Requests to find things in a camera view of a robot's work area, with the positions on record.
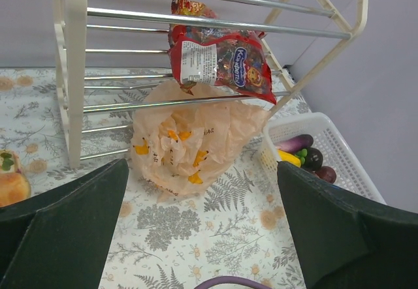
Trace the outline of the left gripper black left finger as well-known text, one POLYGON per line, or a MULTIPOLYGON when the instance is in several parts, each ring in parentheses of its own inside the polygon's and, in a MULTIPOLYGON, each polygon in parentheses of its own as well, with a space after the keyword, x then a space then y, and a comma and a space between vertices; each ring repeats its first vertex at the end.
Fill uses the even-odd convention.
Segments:
POLYGON ((113 160, 1 208, 1 287, 98 288, 128 177, 113 160))

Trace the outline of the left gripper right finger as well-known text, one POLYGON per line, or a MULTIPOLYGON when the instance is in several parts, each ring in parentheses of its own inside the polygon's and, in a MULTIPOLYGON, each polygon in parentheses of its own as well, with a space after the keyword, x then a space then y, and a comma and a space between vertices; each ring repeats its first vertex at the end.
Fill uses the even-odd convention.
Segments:
POLYGON ((278 187, 307 288, 416 288, 417 214, 279 162, 278 187))

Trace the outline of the peach plastic grocery bag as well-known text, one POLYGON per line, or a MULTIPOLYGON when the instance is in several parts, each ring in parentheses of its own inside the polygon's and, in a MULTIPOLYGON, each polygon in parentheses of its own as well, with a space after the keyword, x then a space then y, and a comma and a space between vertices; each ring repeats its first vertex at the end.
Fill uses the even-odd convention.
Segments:
POLYGON ((262 107, 239 100, 139 109, 131 166, 164 196, 200 194, 231 167, 268 117, 262 107))

